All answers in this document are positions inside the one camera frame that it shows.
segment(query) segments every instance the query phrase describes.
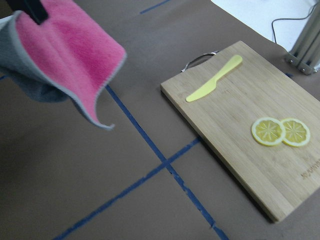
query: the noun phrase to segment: microfiber cloth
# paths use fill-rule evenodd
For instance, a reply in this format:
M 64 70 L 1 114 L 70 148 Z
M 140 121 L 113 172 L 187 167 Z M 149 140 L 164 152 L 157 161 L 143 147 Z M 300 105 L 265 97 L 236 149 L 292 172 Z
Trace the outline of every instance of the microfiber cloth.
M 71 98 L 92 124 L 97 98 L 126 59 L 124 48 L 72 0 L 42 0 L 49 17 L 37 25 L 23 11 L 0 29 L 0 71 L 32 99 Z

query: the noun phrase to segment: lemon slice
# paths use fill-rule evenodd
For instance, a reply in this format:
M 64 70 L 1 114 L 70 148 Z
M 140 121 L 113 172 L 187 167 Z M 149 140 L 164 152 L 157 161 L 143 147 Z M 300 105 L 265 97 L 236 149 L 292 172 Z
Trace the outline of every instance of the lemon slice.
M 286 136 L 284 125 L 273 117 L 259 118 L 253 123 L 251 131 L 254 139 L 266 146 L 278 145 Z
M 285 127 L 283 142 L 292 147 L 301 147 L 310 141 L 310 130 L 302 121 L 295 118 L 281 120 Z

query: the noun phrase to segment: yellow knife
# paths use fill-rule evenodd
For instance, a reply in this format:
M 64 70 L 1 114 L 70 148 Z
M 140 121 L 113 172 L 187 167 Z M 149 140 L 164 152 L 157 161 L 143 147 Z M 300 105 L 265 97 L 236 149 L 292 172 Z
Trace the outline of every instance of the yellow knife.
M 239 55 L 234 55 L 230 60 L 214 75 L 210 80 L 203 84 L 200 88 L 194 91 L 192 94 L 186 97 L 187 102 L 192 102 L 194 100 L 200 99 L 213 90 L 216 89 L 217 81 L 222 78 L 225 74 L 230 72 L 236 66 L 242 62 L 242 57 Z

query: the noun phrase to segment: wire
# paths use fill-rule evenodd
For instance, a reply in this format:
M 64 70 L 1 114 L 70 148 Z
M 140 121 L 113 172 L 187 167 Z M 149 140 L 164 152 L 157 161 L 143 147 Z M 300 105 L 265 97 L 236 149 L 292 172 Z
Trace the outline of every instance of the wire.
M 306 17 L 303 17 L 303 18 L 277 18 L 275 20 L 272 21 L 271 23 L 271 27 L 272 27 L 272 34 L 273 34 L 273 37 L 274 37 L 274 42 L 277 43 L 277 39 L 276 39 L 276 33 L 275 33 L 275 28 L 274 28 L 274 22 L 275 21 L 280 21 L 280 20 L 305 20 L 307 19 L 308 17 L 310 17 L 310 15 L 313 13 L 313 11 L 315 10 L 317 4 L 319 2 L 317 2 L 315 5 L 313 5 L 310 10 L 309 10 L 309 14 L 306 16 Z

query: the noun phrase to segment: bamboo cutting board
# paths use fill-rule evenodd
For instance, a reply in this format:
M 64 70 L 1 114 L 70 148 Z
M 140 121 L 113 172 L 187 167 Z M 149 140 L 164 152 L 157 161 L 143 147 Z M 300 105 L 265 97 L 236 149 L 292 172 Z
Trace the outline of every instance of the bamboo cutting board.
M 209 95 L 186 97 L 233 56 L 243 62 Z M 320 102 L 243 42 L 161 84 L 161 90 L 270 218 L 279 222 L 320 186 Z M 310 129 L 303 147 L 263 146 L 251 134 L 259 118 L 296 118 Z

